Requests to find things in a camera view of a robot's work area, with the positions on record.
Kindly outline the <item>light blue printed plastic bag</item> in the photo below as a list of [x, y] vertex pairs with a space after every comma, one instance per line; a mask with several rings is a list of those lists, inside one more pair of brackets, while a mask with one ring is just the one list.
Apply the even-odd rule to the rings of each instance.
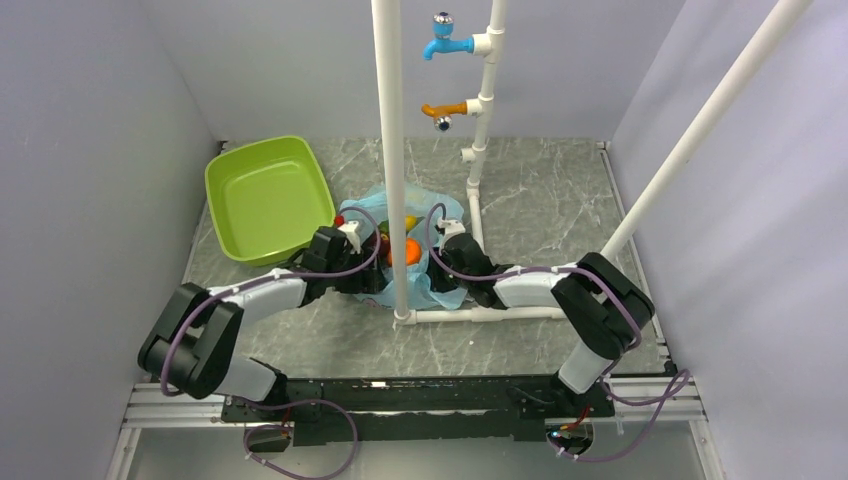
[[[407, 266], [407, 304], [412, 310], [438, 308], [456, 310], [463, 304], [467, 294], [464, 289], [461, 289], [459, 293], [442, 294], [430, 290], [430, 279], [427, 276], [430, 255], [424, 245], [424, 241], [425, 236], [429, 235], [431, 244], [435, 246], [438, 242], [438, 233], [436, 231], [436, 221], [432, 220], [430, 228], [426, 229], [424, 218], [433, 205], [437, 203], [445, 205], [446, 214], [449, 218], [456, 220], [463, 218], [465, 210], [453, 197], [426, 190], [412, 184], [405, 185], [405, 213], [420, 218], [420, 222], [411, 232], [407, 233], [407, 237], [414, 238], [423, 250], [421, 261], [415, 265]], [[360, 221], [363, 224], [363, 231], [368, 234], [374, 232], [373, 224], [359, 213], [357, 211], [358, 209], [368, 211], [379, 224], [383, 221], [388, 222], [388, 201], [385, 187], [382, 185], [370, 188], [362, 197], [342, 201], [340, 207], [353, 207], [355, 210], [346, 212], [344, 217]]]

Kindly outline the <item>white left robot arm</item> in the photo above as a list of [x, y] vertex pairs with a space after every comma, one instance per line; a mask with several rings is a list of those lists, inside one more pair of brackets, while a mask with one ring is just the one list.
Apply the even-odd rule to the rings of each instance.
[[267, 363], [236, 355], [241, 330], [329, 291], [381, 290], [386, 282], [380, 252], [379, 231], [350, 220], [320, 227], [306, 248], [264, 275], [214, 288], [184, 283], [142, 343], [137, 364], [159, 377], [166, 396], [240, 397], [261, 419], [275, 419], [289, 400], [288, 378]]

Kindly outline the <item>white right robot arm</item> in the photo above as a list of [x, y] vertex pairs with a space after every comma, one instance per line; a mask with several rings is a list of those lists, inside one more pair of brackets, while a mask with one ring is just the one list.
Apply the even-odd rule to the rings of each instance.
[[655, 306], [647, 294], [598, 252], [575, 263], [521, 267], [491, 261], [471, 234], [461, 233], [430, 250], [429, 275], [437, 290], [461, 288], [494, 310], [553, 308], [563, 313], [579, 341], [556, 373], [551, 401], [574, 415], [589, 389], [623, 355], [641, 343]]

